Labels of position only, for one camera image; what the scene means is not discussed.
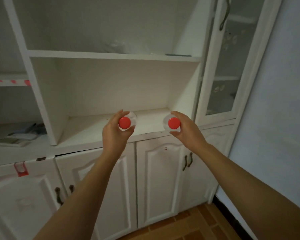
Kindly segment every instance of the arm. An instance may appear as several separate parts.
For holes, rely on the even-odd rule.
[[[198,126],[173,111],[181,132],[171,132],[208,166],[259,239],[300,239],[300,208],[207,143]]]
[[[119,119],[128,113],[119,111],[104,127],[102,155],[34,240],[91,239],[112,169],[134,132],[134,127],[121,131],[118,126]]]

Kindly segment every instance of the hand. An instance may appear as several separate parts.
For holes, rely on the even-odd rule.
[[[102,131],[103,152],[102,154],[118,160],[126,148],[129,137],[134,132],[135,126],[131,126],[126,131],[119,128],[120,118],[126,116],[129,111],[117,112],[106,124]]]
[[[198,126],[188,116],[177,111],[172,111],[171,114],[180,120],[181,132],[172,131],[170,134],[178,138],[186,148],[198,155],[200,149],[209,146]]]

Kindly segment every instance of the glass cabinet door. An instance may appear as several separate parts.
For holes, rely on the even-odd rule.
[[[232,110],[264,0],[232,0],[206,115]]]
[[[281,0],[218,0],[196,124],[235,119],[251,87]]]

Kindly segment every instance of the wooden floor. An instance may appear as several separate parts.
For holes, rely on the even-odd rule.
[[[150,239],[239,240],[240,237],[214,204],[203,204],[120,238]]]

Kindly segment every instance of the cabinet handle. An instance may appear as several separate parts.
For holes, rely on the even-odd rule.
[[[184,171],[186,169],[187,165],[188,165],[188,163],[187,163],[187,157],[188,157],[187,155],[184,156],[185,166],[184,166],[184,168],[183,168],[182,171]]]
[[[70,185],[70,186],[69,186],[69,189],[70,189],[71,193],[73,193],[74,190],[75,190],[75,186],[74,186],[74,185]]]
[[[190,152],[190,163],[189,163],[189,165],[188,165],[188,168],[190,168],[192,162],[193,162],[193,159],[192,159],[192,152]]]
[[[223,19],[222,23],[220,24],[220,28],[219,28],[220,31],[223,30],[223,27],[224,27],[224,25],[225,25],[225,22],[226,22],[226,20],[227,20],[227,18],[228,18],[228,15],[229,15],[229,13],[230,13],[230,0],[226,0],[226,1],[227,1],[227,11],[225,12],[224,19]]]
[[[63,202],[61,201],[61,198],[60,198],[60,188],[56,187],[54,189],[54,191],[56,192],[56,201],[62,206]]]

